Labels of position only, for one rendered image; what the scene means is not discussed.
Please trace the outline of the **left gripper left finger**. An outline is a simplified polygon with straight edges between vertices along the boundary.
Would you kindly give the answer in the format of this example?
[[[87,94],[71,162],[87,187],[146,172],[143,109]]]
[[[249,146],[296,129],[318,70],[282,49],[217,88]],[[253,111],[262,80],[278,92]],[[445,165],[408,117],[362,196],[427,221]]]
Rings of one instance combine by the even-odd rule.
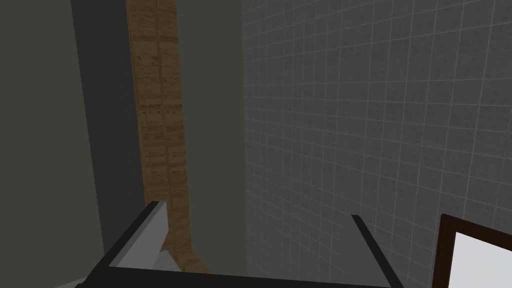
[[[109,267],[152,269],[167,237],[167,203],[152,201],[125,230],[97,264]]]

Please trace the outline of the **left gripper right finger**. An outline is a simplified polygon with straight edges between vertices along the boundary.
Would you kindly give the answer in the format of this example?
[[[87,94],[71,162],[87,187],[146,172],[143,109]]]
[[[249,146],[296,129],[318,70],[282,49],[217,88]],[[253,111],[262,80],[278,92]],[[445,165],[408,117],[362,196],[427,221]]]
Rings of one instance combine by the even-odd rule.
[[[335,267],[341,271],[337,282],[343,287],[402,287],[360,215],[342,215],[335,233]]]

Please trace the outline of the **dark framed window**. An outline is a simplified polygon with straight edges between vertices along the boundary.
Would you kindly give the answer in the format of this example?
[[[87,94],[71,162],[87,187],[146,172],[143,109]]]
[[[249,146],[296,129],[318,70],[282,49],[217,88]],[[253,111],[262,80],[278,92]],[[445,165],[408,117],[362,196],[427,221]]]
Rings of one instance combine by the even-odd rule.
[[[431,288],[512,288],[512,235],[443,213]]]

